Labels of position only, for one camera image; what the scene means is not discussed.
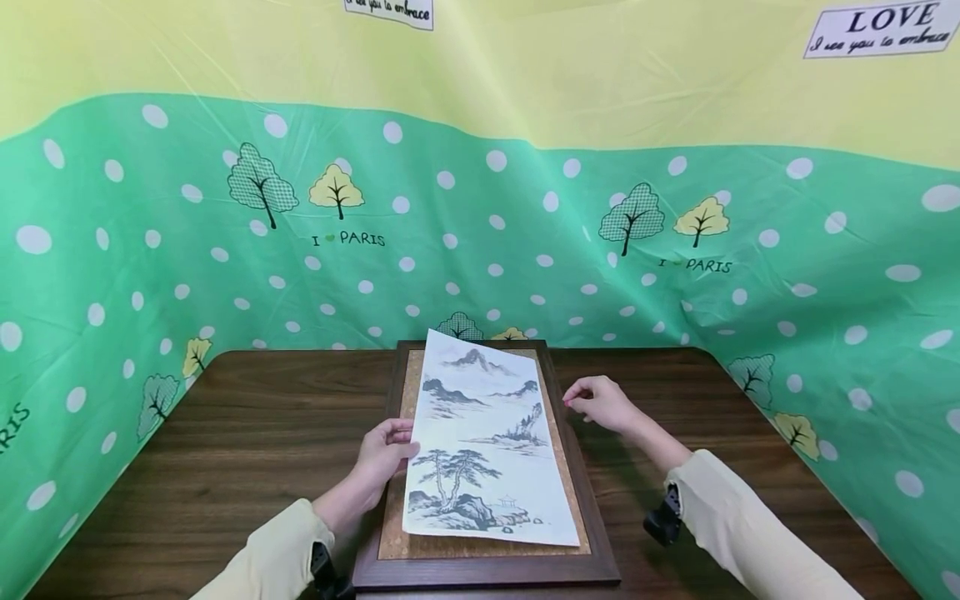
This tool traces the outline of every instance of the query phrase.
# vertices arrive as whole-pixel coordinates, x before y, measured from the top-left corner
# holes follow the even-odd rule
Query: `right hand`
[[[577,379],[564,394],[564,404],[585,415],[584,421],[621,434],[642,415],[620,386],[606,375]]]

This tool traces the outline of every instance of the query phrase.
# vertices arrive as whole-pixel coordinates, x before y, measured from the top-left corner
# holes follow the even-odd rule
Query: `ink landscape painting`
[[[554,458],[537,362],[430,330],[403,531],[580,545]]]

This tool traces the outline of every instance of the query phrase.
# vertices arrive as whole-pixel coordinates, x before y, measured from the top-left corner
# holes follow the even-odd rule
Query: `wooden frame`
[[[588,552],[553,556],[514,553],[509,556],[382,560],[380,545],[389,496],[385,493],[373,511],[372,518],[376,523],[373,533],[357,555],[352,574],[354,587],[357,591],[386,592],[618,585],[620,573],[613,558],[600,510],[593,496],[587,467],[573,429],[563,419],[565,410],[563,396],[547,344],[543,340],[489,341],[478,344],[500,350],[533,350],[536,353],[544,383],[543,392],[549,399],[555,417],[563,455],[566,457],[570,480],[576,494],[576,503],[579,504],[583,529],[588,539],[588,543],[582,546],[587,546]],[[423,350],[424,347],[423,341],[402,341],[397,344],[394,379],[387,397],[388,417],[400,416],[410,352]]]

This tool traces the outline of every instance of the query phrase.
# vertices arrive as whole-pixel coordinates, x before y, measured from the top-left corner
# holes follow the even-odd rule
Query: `dark wood tabletop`
[[[558,349],[551,356],[562,385],[606,374],[682,442],[716,454],[866,598],[919,597],[709,356],[693,349]],[[360,439],[384,418],[393,364],[392,351],[217,357],[29,598],[188,598],[251,531],[349,472]],[[663,549],[643,531],[645,512],[662,500],[661,480],[643,456],[598,426],[574,428],[619,588],[403,597],[750,597],[689,534]],[[341,572],[349,572],[368,530],[361,525],[338,541]]]

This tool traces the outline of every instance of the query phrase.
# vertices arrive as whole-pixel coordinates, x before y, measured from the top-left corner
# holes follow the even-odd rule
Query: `tree print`
[[[142,442],[170,415],[180,382],[173,375],[151,375],[143,383],[143,405],[136,435]]]
[[[477,323],[460,311],[453,313],[449,319],[437,325],[437,331],[469,342],[480,342],[484,339],[483,331],[477,327]]]
[[[344,220],[344,206],[359,206],[364,203],[363,192],[340,165],[333,163],[310,188],[310,203],[317,206],[336,206],[340,220]]]
[[[654,193],[649,183],[641,183],[604,216],[600,222],[600,237],[608,242],[623,240],[620,255],[626,256],[630,240],[657,235],[663,231],[665,218],[660,211],[660,196]]]
[[[300,201],[294,186],[276,174],[274,164],[250,143],[240,146],[240,157],[227,177],[230,197],[243,206],[266,210],[270,228],[276,229],[274,213],[293,210]]]
[[[694,248],[700,244],[701,235],[717,235],[729,228],[730,219],[723,214],[723,205],[713,196],[681,215],[673,226],[677,233],[694,236]]]
[[[737,358],[727,366],[727,372],[744,394],[761,409],[769,409],[773,402],[770,380],[773,379],[774,355]]]

